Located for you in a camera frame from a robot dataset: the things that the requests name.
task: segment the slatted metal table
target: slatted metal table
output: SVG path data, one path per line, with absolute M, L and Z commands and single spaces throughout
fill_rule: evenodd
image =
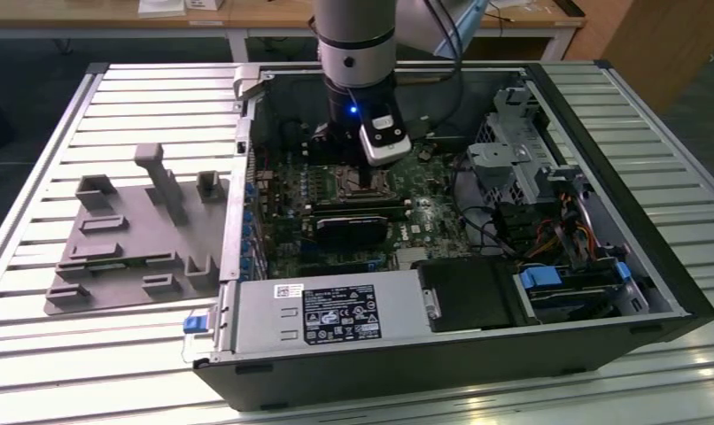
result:
M 711 176 L 611 69 L 543 66 L 714 305 Z M 43 291 L 77 212 L 77 178 L 106 173 L 117 186 L 145 183 L 129 161 L 144 142 L 164 143 L 165 167 L 180 180 L 201 170 L 230 172 L 234 67 L 110 65 L 77 88 L 0 228 L 0 423 L 714 421 L 714 322 L 591 373 L 236 413 L 184 355 L 181 321 L 213 299 L 46 317 Z M 563 154 L 569 160 L 565 148 Z M 189 348 L 201 352 L 209 342 Z

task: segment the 3d printed holder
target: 3d printed holder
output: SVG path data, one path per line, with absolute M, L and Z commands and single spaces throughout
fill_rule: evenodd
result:
M 161 160 L 158 144 L 137 146 L 133 162 L 150 186 L 81 177 L 46 314 L 217 295 L 228 181 L 208 171 L 178 183 Z

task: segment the floor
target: floor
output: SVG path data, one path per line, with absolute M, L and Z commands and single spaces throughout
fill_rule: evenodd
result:
M 62 56 L 49 40 L 0 41 L 0 107 L 15 140 L 0 149 L 0 224 L 90 62 L 222 62 L 224 40 L 75 40 Z M 249 41 L 250 59 L 313 60 L 314 40 Z M 398 58 L 420 59 L 401 51 Z M 663 117 L 714 174 L 714 60 Z

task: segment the power supply label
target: power supply label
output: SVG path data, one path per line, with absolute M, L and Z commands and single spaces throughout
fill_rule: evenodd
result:
M 380 338 L 376 292 L 372 285 L 304 290 L 305 343 L 345 343 Z

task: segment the table leg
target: table leg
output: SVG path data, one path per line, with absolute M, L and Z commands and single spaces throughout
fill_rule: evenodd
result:
M 70 48 L 70 39 L 69 38 L 53 38 L 51 43 L 54 44 L 54 47 L 57 48 L 57 51 L 62 56 L 69 55 L 73 53 L 73 49 Z
M 556 29 L 556 34 L 545 44 L 541 60 L 561 60 L 572 41 L 573 31 L 575 28 L 572 27 Z
M 246 30 L 245 28 L 229 29 L 226 33 L 228 45 L 233 62 L 249 62 L 249 53 L 246 52 Z

